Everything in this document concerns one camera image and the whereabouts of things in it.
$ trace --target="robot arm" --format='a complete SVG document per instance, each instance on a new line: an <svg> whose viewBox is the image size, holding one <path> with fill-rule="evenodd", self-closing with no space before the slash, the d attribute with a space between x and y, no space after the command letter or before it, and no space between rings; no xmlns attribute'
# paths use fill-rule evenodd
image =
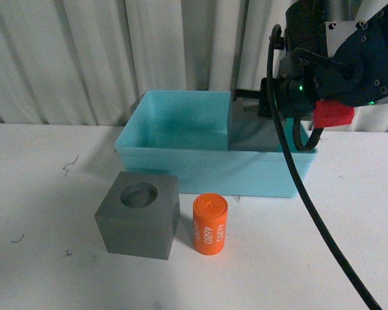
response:
<svg viewBox="0 0 388 310"><path fill-rule="evenodd" d="M313 117L319 136L323 127L351 124L354 107L388 102L388 5L366 22L327 21L324 6L294 3L286 12L285 35L275 43L286 50L274 85L277 109L296 124ZM266 79L260 91L236 90L236 97L258 99L259 115L272 116Z"/></svg>

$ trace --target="orange cylinder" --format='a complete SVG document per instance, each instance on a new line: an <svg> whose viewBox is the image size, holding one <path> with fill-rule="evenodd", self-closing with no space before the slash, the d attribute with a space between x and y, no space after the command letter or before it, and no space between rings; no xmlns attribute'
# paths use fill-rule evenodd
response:
<svg viewBox="0 0 388 310"><path fill-rule="evenodd" d="M207 193L193 203L194 247L204 255L222 250L226 241L228 203L224 197Z"/></svg>

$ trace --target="screw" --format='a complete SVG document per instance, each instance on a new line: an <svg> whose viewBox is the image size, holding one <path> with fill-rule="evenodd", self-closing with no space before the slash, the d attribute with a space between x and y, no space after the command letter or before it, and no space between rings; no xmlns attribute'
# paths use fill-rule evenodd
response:
<svg viewBox="0 0 388 310"><path fill-rule="evenodd" d="M337 26L337 24L336 24L336 22L334 21L334 22L332 22L332 23L330 23L329 24L329 29L335 29L336 28L336 26Z"/></svg>
<svg viewBox="0 0 388 310"><path fill-rule="evenodd" d="M381 94L383 95L388 94L388 88L386 86L381 87Z"/></svg>
<svg viewBox="0 0 388 310"><path fill-rule="evenodd" d="M384 15L383 10L380 10L380 11L376 14L376 17L377 17L377 18L382 18L383 15Z"/></svg>

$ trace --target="dark mark on table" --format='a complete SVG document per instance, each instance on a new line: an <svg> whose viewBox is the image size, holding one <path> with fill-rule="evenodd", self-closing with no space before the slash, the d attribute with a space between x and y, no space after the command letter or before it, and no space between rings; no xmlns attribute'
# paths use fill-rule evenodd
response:
<svg viewBox="0 0 388 310"><path fill-rule="evenodd" d="M10 241L10 243L19 243L23 237L25 236L25 234L22 235L22 237L20 237L20 239L18 239L17 241Z"/></svg>

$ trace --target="black cable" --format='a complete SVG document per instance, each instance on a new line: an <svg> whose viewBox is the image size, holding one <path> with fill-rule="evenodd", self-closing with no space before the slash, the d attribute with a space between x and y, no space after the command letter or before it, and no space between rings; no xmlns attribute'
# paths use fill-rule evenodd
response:
<svg viewBox="0 0 388 310"><path fill-rule="evenodd" d="M355 273L354 269L350 266L350 263L343 255L338 245L334 241L333 237L330 235L326 225L323 223L319 213L317 212L312 200L310 199L305 186L299 176L299 173L296 170L295 163L293 161L292 153L290 152L285 132L281 124L280 116L276 108L275 94L274 94L274 79L273 79L273 58L274 58L274 43L276 39L281 35L280 25L275 25L272 30L272 36L270 37L268 59L267 59L267 93L269 98L270 110L272 111L274 125L276 127L277 135L279 136L279 141L283 150L283 155L285 156L286 163L288 165L290 175L293 178L293 181L296 185L296 189L299 192L300 197L305 204L307 211L312 217L318 231L320 232L323 240L331 251L332 255L335 257L339 266L341 266L343 272L347 275L349 281L352 283L354 288L357 290L358 294L361 296L362 300L368 306L369 309L382 310L380 305L375 301L374 297L370 294L368 289L364 286L361 279Z"/></svg>
<svg viewBox="0 0 388 310"><path fill-rule="evenodd" d="M292 137L293 143L298 151L310 151L313 150L321 138L321 134L323 132L323 128L315 128L307 141L306 145L303 145L302 139L300 136L300 117L295 117L293 119L292 126Z"/></svg>

